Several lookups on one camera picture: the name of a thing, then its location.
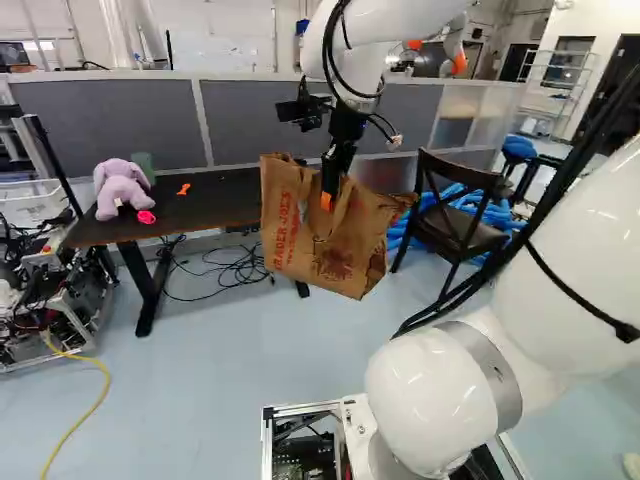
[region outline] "plush elephant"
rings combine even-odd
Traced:
[[[118,216],[118,207],[129,203],[136,210],[148,210],[156,202],[142,189],[151,185],[142,169],[133,162],[110,158],[93,170],[93,184],[98,196],[96,219],[109,220]]]

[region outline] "trader joe's bag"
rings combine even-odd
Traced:
[[[361,299],[385,275],[387,229],[417,196],[377,195],[345,176],[326,212],[317,170],[270,154],[260,157],[260,172],[266,267]]]

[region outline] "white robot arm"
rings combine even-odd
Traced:
[[[449,24],[445,51],[451,60],[443,66],[443,76],[463,71],[466,58],[462,50],[462,32],[467,23],[465,9],[472,0],[324,0],[304,35],[301,52],[302,71],[310,78],[325,79],[323,47],[332,15],[339,21],[332,36],[332,55],[338,73],[354,90],[375,94],[384,72],[385,58],[398,42],[429,38]],[[371,103],[354,95],[336,81],[340,97],[359,103]]]
[[[335,83],[338,97],[323,182],[330,161],[347,158],[342,167],[348,169],[362,133],[356,124],[371,112],[394,42],[427,38],[448,22],[455,26],[471,3],[322,2],[305,34],[301,63],[309,77]],[[327,43],[336,68],[327,68]],[[453,65],[443,65],[445,75],[462,63],[457,53],[450,57]],[[334,79],[336,73],[342,80]],[[362,478],[400,478],[371,458],[380,445],[395,459],[389,465],[399,461],[412,472],[406,478],[446,478],[470,450],[524,415],[580,382],[640,358],[638,179],[640,137],[552,211],[531,238],[531,248],[521,250],[500,276],[490,305],[416,329],[372,357],[366,390],[380,434],[375,438],[383,441],[354,447],[369,455]],[[545,265],[593,308],[563,291]],[[356,480],[359,473],[354,471]]]
[[[402,142],[398,132],[386,132],[374,117],[393,125],[373,112],[382,94],[379,85],[389,50],[398,42],[433,36],[452,22],[452,35],[445,41],[452,64],[443,74],[462,71],[466,68],[463,12],[471,3],[473,0],[324,0],[320,4],[304,35],[301,66],[305,76],[325,79],[336,98],[329,125],[331,146],[322,156],[322,208],[333,208],[339,176],[349,170],[368,122],[384,133],[392,149]],[[317,99],[315,104],[308,101],[304,81],[300,93],[297,110],[318,112]],[[318,118],[311,123],[315,128],[321,122]]]

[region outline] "tabletop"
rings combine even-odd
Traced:
[[[191,184],[187,195],[177,195],[186,183]],[[156,216],[153,225],[140,223],[135,210],[128,206],[120,208],[117,218],[99,222],[94,204],[72,227],[65,246],[82,248],[257,223],[261,210],[260,169],[159,176],[149,196],[156,202],[151,209]]]

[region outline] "white bin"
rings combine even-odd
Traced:
[[[68,203],[56,179],[0,183],[0,212],[18,227],[36,227],[55,218]]]

